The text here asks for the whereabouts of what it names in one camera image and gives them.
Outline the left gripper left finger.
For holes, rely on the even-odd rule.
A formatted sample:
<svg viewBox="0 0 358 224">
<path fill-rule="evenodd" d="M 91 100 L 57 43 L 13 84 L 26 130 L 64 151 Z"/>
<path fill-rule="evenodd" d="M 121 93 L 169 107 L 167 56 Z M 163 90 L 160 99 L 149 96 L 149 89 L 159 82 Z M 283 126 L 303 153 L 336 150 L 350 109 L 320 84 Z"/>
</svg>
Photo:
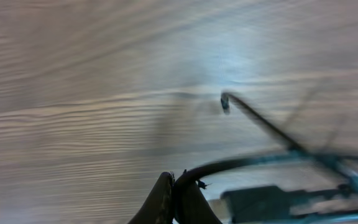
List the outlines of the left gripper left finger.
<svg viewBox="0 0 358 224">
<path fill-rule="evenodd" d="M 172 224 L 174 176 L 162 172 L 145 202 L 128 224 Z"/>
</svg>

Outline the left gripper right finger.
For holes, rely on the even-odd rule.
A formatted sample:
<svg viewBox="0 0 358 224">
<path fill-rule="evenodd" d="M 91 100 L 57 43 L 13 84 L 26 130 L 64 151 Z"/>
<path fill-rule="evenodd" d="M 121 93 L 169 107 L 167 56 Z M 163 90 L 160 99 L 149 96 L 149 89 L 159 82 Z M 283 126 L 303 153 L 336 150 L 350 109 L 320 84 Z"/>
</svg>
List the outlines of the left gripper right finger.
<svg viewBox="0 0 358 224">
<path fill-rule="evenodd" d="M 180 188 L 175 196 L 175 220 L 180 224 L 221 224 L 196 182 Z"/>
</svg>

